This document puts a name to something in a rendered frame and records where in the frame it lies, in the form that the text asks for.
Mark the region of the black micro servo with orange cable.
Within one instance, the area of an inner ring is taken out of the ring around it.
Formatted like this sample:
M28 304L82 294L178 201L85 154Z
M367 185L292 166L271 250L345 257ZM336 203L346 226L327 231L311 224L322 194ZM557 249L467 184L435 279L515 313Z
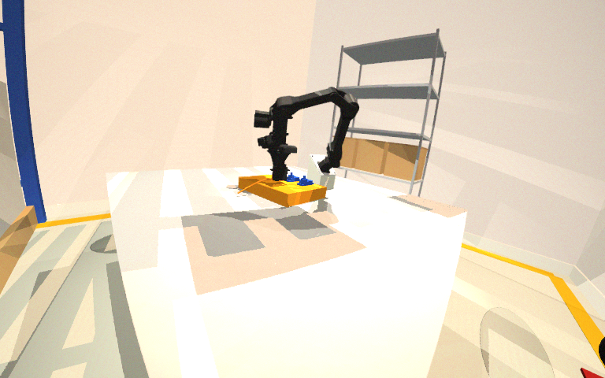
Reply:
M242 191L245 191L247 188L254 186L255 184L265 181L265 180L274 180L274 181L285 181L288 178L288 171L290 171L290 169L288 169L287 164L283 163L281 169L277 169L277 166L273 166L271 169L269 169L270 171L272 171L272 178L268 178L268 179L264 179L264 180L259 180L256 183L251 184L250 186L242 189L241 191L237 192L237 194L239 194Z

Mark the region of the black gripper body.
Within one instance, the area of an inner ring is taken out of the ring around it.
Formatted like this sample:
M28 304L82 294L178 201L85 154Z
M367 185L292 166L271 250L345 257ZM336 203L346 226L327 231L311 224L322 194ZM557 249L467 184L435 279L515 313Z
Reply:
M287 133L287 130L273 128L272 134L274 134L274 132L276 132L276 135L277 135L277 146L273 146L273 144L272 144L272 145L269 145L266 147L262 147L262 149L264 149L264 150L268 149L268 151L276 150L280 153L297 154L298 148L296 146L286 144L286 135L289 134L289 133Z

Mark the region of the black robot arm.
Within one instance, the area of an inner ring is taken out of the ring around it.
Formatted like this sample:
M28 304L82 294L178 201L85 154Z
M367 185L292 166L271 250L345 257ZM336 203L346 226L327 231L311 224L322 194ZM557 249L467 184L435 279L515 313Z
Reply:
M322 161L318 161L321 172L330 173L330 169L340 167L342 157L342 145L347 134L349 123L359 111L359 105L354 95L346 94L344 91L334 87L315 91L299 96L280 96L275 103L269 107L269 112L255 110L254 128L269 128L273 121L273 128L287 130L288 119L293 119L293 114L301 109L309 108L319 104L333 102L340 108L340 119L332 143L328 143L327 154ZM258 146L277 146L276 132L257 138Z

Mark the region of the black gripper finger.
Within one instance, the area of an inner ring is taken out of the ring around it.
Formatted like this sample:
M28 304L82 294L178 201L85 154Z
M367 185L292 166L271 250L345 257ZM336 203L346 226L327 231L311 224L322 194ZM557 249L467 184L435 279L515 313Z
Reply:
M276 150L267 151L267 153L270 154L273 166L277 166L277 156L275 155L274 152L278 152L278 151L276 151Z
M274 153L277 156L277 169L281 169L283 163L287 159L288 155L291 153L280 153L280 152L274 152Z

